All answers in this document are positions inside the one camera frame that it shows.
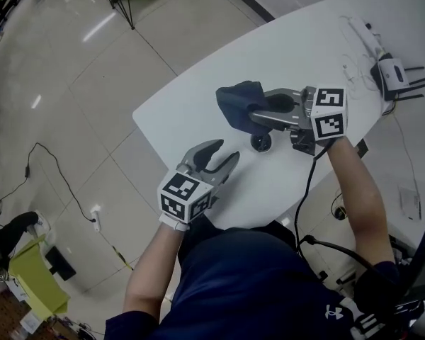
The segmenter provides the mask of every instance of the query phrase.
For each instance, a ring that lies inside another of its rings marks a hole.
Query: human arm
[[[373,265],[394,262],[383,199],[356,150],[342,137],[327,154],[339,180],[357,253]]]
[[[159,320],[184,232],[161,223],[127,284],[123,312],[142,311]]]

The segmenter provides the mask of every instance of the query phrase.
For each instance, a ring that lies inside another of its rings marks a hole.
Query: floor
[[[55,276],[71,296],[68,315],[98,332],[120,312],[130,276],[110,244],[135,264],[159,224],[155,191],[167,168],[132,112],[264,23],[240,0],[134,0],[132,9],[135,30],[107,0],[22,0],[0,41],[0,197],[23,180],[28,153],[40,142],[58,158],[84,212],[101,208],[102,236],[81,216],[54,159],[40,147],[30,157],[27,183],[4,201],[0,223],[34,209],[49,220],[48,240],[77,271],[67,282]],[[301,234],[352,248],[347,221],[330,215],[337,188],[330,174],[312,190]],[[279,220],[292,227],[294,213],[290,208]],[[24,236],[18,249],[27,241]],[[303,249],[333,288],[348,259]],[[176,267],[163,313],[179,272]]]

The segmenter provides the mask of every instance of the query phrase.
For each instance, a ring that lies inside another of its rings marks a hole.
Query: wrist strap
[[[179,230],[180,232],[185,232],[189,226],[185,223],[180,222],[179,220],[170,218],[168,215],[162,213],[159,217],[159,221],[162,223],[167,224],[169,227],[173,228],[174,230]]]

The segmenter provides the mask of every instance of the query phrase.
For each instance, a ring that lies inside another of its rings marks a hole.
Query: white cable
[[[416,173],[415,173],[415,170],[414,170],[414,165],[412,163],[411,155],[409,155],[408,149],[406,147],[406,141],[404,140],[404,133],[403,133],[402,126],[400,125],[400,122],[398,122],[398,119],[397,119],[397,116],[395,115],[395,112],[392,114],[392,117],[395,119],[395,122],[397,123],[398,128],[399,128],[399,132],[402,134],[403,147],[404,147],[404,150],[406,152],[406,155],[408,156],[409,163],[411,164],[412,178],[414,180],[414,187],[416,189],[417,197],[419,198],[419,218],[422,219],[420,192],[419,192],[419,187],[417,185],[417,179],[416,179]]]

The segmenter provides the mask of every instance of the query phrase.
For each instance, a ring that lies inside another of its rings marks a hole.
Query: person
[[[327,154],[356,252],[386,277],[358,268],[354,301],[364,313],[393,309],[399,276],[379,190],[346,137]],[[123,313],[106,322],[105,339],[352,339],[343,296],[323,286],[295,252],[293,233],[277,225],[222,231],[202,217],[184,233],[161,224],[129,279]],[[181,279],[159,324],[177,254]]]
[[[48,221],[38,212],[25,212],[0,229],[0,268],[8,270],[9,255],[16,248],[24,232],[34,238],[49,231]]]

